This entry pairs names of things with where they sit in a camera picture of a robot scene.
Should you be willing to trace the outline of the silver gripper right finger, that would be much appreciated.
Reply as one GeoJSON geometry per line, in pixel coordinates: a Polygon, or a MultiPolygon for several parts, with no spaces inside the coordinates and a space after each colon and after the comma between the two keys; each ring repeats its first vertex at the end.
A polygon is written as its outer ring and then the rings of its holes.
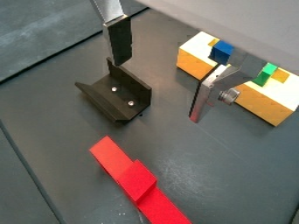
{"type": "Polygon", "coordinates": [[[238,97],[236,86],[252,81],[265,64],[266,62],[254,55],[238,48],[233,49],[228,64],[217,64],[197,86],[189,112],[189,118],[194,123],[200,121],[216,101],[232,104],[238,97]]]}

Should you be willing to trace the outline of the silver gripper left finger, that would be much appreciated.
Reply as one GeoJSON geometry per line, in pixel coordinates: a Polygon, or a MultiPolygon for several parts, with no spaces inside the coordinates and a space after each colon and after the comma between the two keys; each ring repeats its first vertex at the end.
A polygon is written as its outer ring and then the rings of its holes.
{"type": "Polygon", "coordinates": [[[118,67],[132,58],[130,17],[124,13],[118,0],[89,2],[102,21],[112,62],[118,67]]]}

